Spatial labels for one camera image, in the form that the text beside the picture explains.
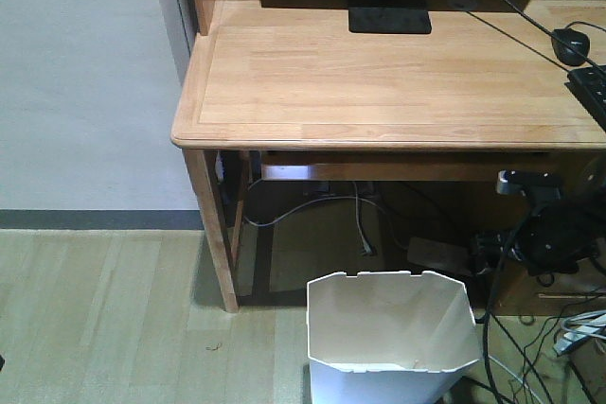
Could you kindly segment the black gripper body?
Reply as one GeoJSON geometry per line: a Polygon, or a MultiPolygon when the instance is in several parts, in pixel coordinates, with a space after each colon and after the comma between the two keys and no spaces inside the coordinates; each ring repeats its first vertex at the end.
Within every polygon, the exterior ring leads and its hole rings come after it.
{"type": "MultiPolygon", "coordinates": [[[[471,238],[471,272],[473,275],[484,275],[493,272],[499,258],[505,250],[512,229],[484,231],[476,233],[471,238]]],[[[532,265],[527,261],[526,249],[529,249],[531,239],[535,237],[532,231],[517,234],[513,246],[506,253],[506,258],[521,264],[526,273],[534,276],[532,265]]]]}

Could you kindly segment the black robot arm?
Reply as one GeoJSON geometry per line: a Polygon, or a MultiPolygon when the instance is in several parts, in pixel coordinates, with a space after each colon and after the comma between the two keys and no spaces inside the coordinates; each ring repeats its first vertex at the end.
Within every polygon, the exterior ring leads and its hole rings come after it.
{"type": "Polygon", "coordinates": [[[522,264],[530,276],[573,274],[578,262],[596,251],[605,236],[605,193],[569,197],[528,213],[511,229],[472,237],[470,267],[485,274],[497,267],[501,255],[522,264]]]}

